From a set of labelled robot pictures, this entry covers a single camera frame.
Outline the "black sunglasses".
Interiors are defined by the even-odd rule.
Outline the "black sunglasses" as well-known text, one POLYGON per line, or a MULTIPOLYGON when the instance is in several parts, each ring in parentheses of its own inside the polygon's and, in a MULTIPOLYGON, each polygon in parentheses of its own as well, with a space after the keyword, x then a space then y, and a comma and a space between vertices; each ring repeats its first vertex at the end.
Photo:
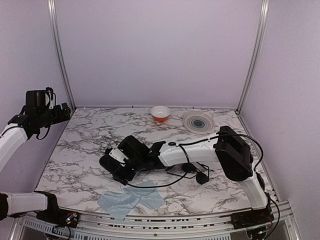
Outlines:
POLYGON ((196 167, 193 163, 183 163, 178 165, 177 167, 183 171, 183 174, 177 174, 172 172, 172 170, 176 167, 170 166, 165 169, 165 172, 169 175, 180 177, 182 179, 195 179, 196 182, 200 185, 208 183, 210 180, 210 173, 214 173, 213 169, 210 169, 208 165, 205 165, 200 162, 196 162, 204 171, 201 171, 198 167, 196 167))

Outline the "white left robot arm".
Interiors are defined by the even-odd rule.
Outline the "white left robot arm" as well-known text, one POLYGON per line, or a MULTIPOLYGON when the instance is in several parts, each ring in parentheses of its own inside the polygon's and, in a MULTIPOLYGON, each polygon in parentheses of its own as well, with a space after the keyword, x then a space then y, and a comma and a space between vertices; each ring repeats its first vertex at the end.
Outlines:
MULTIPOLYGON (((4 169, 13 154, 32 136, 41 141, 48 136, 52 125, 69 121, 70 118, 71 109, 65 102, 57 104, 53 88, 27 91, 21 112, 12 117, 0 133, 0 169, 4 169)), ((64 216, 57 197, 52 193, 0 194, 1 220, 28 212, 37 212, 53 223, 60 222, 64 216)))

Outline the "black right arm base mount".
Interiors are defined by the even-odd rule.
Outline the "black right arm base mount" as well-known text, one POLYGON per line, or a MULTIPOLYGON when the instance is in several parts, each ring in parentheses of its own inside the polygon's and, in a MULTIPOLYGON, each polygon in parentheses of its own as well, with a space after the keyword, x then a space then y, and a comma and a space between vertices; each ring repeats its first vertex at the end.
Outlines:
POLYGON ((275 219, 274 215, 266 208, 233 213, 230 218, 235 230, 262 225, 275 219))

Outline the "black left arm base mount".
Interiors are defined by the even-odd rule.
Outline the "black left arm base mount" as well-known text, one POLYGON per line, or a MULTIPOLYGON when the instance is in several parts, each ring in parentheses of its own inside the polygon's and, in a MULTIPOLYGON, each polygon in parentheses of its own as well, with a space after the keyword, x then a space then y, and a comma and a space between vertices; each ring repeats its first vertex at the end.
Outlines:
POLYGON ((36 218, 39 220, 70 228, 76 228, 78 226, 79 216, 80 214, 78 212, 65 209, 60 209, 56 212, 46 210, 36 213, 36 218))

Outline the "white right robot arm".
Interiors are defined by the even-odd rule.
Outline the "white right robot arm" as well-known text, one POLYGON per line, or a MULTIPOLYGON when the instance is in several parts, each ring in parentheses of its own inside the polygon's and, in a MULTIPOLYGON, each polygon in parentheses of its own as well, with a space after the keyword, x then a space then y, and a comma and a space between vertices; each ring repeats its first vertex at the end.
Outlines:
POLYGON ((244 134, 236 133, 227 125, 206 138, 183 142, 158 141, 151 147, 129 135, 118 146, 106 149, 99 163, 114 180, 127 185, 137 172, 196 162, 217 162, 225 176, 238 182, 243 189, 252 208, 247 219, 258 224, 267 216, 268 198, 245 138, 244 134))

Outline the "light blue cleaning cloth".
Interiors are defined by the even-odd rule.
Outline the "light blue cleaning cloth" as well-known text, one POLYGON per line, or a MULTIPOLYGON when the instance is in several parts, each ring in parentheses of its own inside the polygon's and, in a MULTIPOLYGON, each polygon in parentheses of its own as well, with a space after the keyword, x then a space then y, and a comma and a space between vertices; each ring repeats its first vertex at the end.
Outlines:
POLYGON ((139 198, 139 203, 150 210, 157 209, 165 204, 164 199, 159 194, 157 188, 137 188, 124 187, 123 191, 127 194, 139 198))
POLYGON ((97 204, 115 220, 123 221, 139 201, 140 198, 136 196, 107 191, 97 201, 97 204))

